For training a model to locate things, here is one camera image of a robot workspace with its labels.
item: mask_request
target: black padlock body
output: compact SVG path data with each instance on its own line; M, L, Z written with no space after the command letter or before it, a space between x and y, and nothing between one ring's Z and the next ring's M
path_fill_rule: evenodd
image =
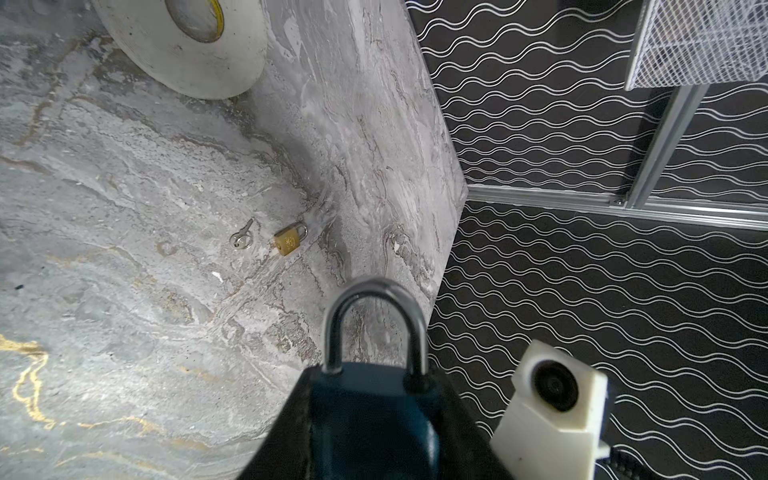
M394 366L342 366L313 383L313 477L438 478L437 388L407 392L406 371Z

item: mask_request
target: metal frame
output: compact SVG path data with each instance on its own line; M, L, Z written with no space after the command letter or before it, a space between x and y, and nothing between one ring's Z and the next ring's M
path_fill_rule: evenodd
M583 214L644 218L663 222L693 223L723 228L768 230L768 208L710 200L677 200L650 197L642 209L624 208L621 197L573 191L524 187L468 185L467 201L572 210Z
M637 61L640 60L640 45L643 44L645 37L650 31L650 22L647 18L654 13L654 8L651 7L652 3L655 4L656 0L643 2L640 14L637 17L637 27L634 29L634 41L632 42L632 49L629 54L629 62L627 62L627 74L625 75L627 80L624 81L624 90L626 91L630 91L634 88L634 78L637 76L635 65L637 65Z
M768 207L651 196L708 88L709 85L692 85L675 90L626 196L470 184L467 200L714 227L768 230Z
M650 143L640 171L637 172L632 183L626 208L642 208L654 191L661 172L667 166L677 147L677 142L688 128L690 119L694 117L709 87L709 85L688 85L675 89L654 133L654 139Z

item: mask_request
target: cable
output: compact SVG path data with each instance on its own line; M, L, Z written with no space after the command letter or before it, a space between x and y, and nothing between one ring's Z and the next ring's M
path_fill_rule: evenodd
M630 480L663 480L656 472L640 463L632 455L611 447L611 456L601 463L610 466L616 472Z

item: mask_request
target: black wavy pattern surface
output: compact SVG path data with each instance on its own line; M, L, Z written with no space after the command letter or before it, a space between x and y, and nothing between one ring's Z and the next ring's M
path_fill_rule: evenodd
M766 257L764 232L470 202L430 356L488 437L539 339L616 385L609 444L668 478L765 478Z
M712 85L653 195L768 204L767 127L768 75Z
M670 95L623 90L641 0L406 6L468 183L629 188Z

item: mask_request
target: small key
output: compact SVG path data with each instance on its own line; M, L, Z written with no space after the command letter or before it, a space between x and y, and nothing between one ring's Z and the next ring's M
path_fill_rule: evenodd
M286 256L288 253L293 252L301 245L301 240L306 238L306 225L303 223L295 223L275 233L275 247L280 252L280 255Z
M239 232L232 234L232 237L230 237L230 245L232 247L238 250L245 250L253 245L253 235L248 231L251 225L253 225L253 218L248 220L248 223Z

